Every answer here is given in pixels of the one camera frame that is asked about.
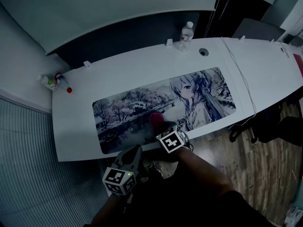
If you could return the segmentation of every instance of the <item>forearm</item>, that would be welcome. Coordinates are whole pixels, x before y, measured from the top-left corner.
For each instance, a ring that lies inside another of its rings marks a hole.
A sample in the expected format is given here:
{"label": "forearm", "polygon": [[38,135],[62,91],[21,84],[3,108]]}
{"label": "forearm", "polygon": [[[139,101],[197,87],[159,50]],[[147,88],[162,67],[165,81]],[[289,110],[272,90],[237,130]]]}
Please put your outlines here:
{"label": "forearm", "polygon": [[123,215],[126,201],[127,198],[125,196],[110,195],[102,209],[93,218],[91,224],[104,227],[113,225]]}
{"label": "forearm", "polygon": [[179,162],[201,184],[201,187],[210,194],[220,197],[225,192],[235,190],[226,175],[190,150],[179,148],[175,154]]}

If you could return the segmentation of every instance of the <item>hardwood floor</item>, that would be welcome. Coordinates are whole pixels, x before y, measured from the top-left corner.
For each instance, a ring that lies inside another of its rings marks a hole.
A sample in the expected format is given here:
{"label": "hardwood floor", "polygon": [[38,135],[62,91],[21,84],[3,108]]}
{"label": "hardwood floor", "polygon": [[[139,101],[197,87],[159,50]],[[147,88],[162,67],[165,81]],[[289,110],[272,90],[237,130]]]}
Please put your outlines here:
{"label": "hardwood floor", "polygon": [[[281,119],[286,116],[298,117],[297,107],[284,104]],[[222,129],[191,140],[194,152],[227,174],[254,209],[282,225],[298,186],[301,148],[282,139],[252,144],[248,130],[231,143],[229,134],[228,129]],[[164,178],[177,167],[177,163],[164,161],[155,164]]]}

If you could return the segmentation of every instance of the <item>white table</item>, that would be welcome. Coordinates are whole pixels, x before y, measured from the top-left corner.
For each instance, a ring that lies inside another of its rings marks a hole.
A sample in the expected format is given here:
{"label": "white table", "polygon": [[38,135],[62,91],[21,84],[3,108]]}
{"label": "white table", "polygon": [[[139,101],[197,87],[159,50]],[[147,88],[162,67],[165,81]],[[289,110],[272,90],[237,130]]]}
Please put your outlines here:
{"label": "white table", "polygon": [[[269,41],[225,38],[244,74],[257,112],[275,104],[301,86],[303,78],[293,53],[303,56],[299,48]],[[200,48],[209,51],[199,54]],[[95,126],[92,103],[150,83],[180,75],[219,67],[232,94],[236,112],[221,120],[188,132],[192,139],[219,130],[254,114],[242,77],[220,38],[196,39],[187,53],[156,45],[119,54],[65,73],[73,88],[53,92],[53,131],[59,161],[77,161],[114,157],[103,154]],[[143,150],[159,147],[158,143]]]}

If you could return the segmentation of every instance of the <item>small bottle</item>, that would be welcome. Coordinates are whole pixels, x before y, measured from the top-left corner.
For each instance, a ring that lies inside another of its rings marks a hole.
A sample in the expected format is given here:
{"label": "small bottle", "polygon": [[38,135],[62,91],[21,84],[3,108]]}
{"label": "small bottle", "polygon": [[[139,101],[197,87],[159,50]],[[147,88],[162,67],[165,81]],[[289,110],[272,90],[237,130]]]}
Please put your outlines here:
{"label": "small bottle", "polygon": [[71,93],[72,89],[70,85],[68,85],[67,80],[61,73],[57,73],[54,77],[55,82],[61,87],[62,89],[65,89],[68,93]]}
{"label": "small bottle", "polygon": [[179,50],[182,52],[188,51],[188,48],[190,46],[190,42],[194,36],[194,31],[193,31],[193,23],[188,21],[186,23],[186,26],[182,28],[182,34],[180,38],[180,44],[179,44]]}
{"label": "small bottle", "polygon": [[52,91],[57,90],[58,84],[53,79],[41,75],[39,81],[43,86],[47,87],[48,89],[51,89]]}

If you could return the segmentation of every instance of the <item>corrugated wall panel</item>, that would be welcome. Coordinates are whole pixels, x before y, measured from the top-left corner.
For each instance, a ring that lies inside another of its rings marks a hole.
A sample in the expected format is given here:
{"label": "corrugated wall panel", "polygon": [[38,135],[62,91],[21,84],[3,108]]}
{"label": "corrugated wall panel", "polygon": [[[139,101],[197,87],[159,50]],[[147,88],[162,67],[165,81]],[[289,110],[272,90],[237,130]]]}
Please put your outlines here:
{"label": "corrugated wall panel", "polygon": [[0,221],[75,227],[107,200],[97,160],[58,162],[51,115],[0,99]]}

